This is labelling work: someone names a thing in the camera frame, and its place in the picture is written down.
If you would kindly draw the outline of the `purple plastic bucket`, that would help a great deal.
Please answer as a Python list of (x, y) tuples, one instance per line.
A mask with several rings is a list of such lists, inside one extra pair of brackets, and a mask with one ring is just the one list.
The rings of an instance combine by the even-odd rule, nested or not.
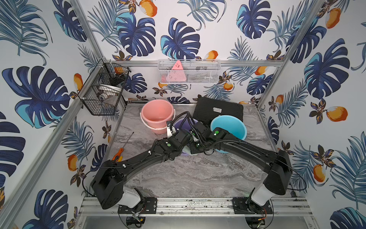
[[(175, 130), (185, 130), (189, 132), (191, 130), (190, 124), (194, 125), (195, 123), (197, 123), (196, 119), (192, 121), (190, 118), (182, 118), (174, 123), (174, 128)], [(189, 145), (186, 145), (183, 148), (182, 155), (184, 156), (192, 155)]]

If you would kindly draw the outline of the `turquoise plastic bucket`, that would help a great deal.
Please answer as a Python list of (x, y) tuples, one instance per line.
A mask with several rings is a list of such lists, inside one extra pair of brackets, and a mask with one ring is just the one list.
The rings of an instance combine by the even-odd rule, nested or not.
[(214, 143), (220, 140), (234, 140), (234, 142), (224, 141), (215, 145), (211, 143), (210, 149), (215, 149), (220, 153), (231, 153), (242, 158), (248, 155), (239, 144), (247, 136), (247, 128), (240, 119), (230, 115), (218, 116), (211, 122), (210, 130), (212, 132), (210, 137), (214, 138)]

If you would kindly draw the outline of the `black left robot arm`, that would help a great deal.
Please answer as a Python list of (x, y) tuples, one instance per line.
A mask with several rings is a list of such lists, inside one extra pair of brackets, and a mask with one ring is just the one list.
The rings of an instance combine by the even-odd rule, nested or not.
[(102, 209), (122, 205), (139, 210), (144, 201), (142, 193), (137, 189), (125, 188), (125, 183), (153, 165), (180, 156), (190, 139), (191, 135), (187, 131), (178, 131), (169, 138), (156, 139), (150, 149), (130, 159), (121, 162), (107, 160), (102, 163), (91, 182)]

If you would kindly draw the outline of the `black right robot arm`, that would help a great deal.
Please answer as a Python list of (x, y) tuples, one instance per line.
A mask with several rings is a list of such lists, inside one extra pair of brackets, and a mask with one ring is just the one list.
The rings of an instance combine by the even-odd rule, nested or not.
[(211, 149), (222, 150), (250, 162), (267, 174), (263, 183), (251, 192), (250, 203), (264, 206), (273, 196), (286, 194), (293, 172), (285, 151), (275, 152), (257, 147), (225, 129), (217, 127), (210, 130), (201, 122), (191, 126), (190, 132), (198, 140), (195, 146), (191, 146), (193, 151), (204, 153)]

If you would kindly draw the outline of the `pink plastic bucket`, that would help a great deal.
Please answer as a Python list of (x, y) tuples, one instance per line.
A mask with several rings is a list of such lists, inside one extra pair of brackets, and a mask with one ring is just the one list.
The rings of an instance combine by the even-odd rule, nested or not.
[(152, 100), (146, 103), (140, 112), (143, 124), (157, 135), (167, 133), (167, 122), (175, 118), (176, 111), (166, 100)]

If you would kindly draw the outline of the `black plastic tool case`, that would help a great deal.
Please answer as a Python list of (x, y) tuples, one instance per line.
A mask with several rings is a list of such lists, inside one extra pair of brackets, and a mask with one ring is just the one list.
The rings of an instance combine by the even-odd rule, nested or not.
[(241, 104), (201, 97), (197, 101), (193, 119), (209, 125), (221, 115), (230, 115), (243, 121), (244, 107)]

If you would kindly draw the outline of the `pink triangular object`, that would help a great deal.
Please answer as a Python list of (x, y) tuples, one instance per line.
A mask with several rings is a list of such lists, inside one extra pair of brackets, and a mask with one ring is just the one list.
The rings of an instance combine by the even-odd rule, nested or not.
[(180, 60), (176, 61), (172, 69), (168, 71), (166, 81), (168, 83), (182, 83), (187, 81), (187, 76)]

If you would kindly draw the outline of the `orange handled screwdriver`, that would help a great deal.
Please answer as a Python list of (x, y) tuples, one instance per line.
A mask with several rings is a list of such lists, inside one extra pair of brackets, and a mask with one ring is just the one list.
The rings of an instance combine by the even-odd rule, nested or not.
[(117, 162), (117, 157), (118, 156), (122, 156), (122, 153), (124, 152), (125, 146), (127, 145), (127, 143), (130, 141), (131, 137), (134, 135), (134, 132), (132, 132), (129, 136), (129, 138), (127, 139), (127, 141), (125, 142), (125, 144), (119, 149), (119, 151), (113, 156), (112, 161)]

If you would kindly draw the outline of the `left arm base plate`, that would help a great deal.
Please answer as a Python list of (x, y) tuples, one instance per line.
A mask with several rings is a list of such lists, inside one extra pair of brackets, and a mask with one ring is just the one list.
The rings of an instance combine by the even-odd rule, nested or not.
[(120, 205), (118, 208), (119, 214), (155, 214), (157, 209), (158, 199), (153, 197), (143, 198), (135, 207), (129, 208)]

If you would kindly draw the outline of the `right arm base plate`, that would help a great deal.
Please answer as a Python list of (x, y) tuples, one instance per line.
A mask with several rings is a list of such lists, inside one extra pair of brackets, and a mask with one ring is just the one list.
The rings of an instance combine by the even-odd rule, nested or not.
[(266, 215), (273, 213), (270, 201), (267, 201), (264, 206), (260, 206), (251, 201), (249, 197), (234, 197), (232, 207), (236, 215)]

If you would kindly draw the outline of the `aluminium front rail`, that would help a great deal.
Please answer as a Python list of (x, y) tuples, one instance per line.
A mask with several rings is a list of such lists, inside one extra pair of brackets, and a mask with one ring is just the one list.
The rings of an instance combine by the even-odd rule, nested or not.
[(164, 217), (311, 217), (305, 198), (271, 198), (257, 213), (244, 209), (243, 198), (153, 198), (138, 216)]

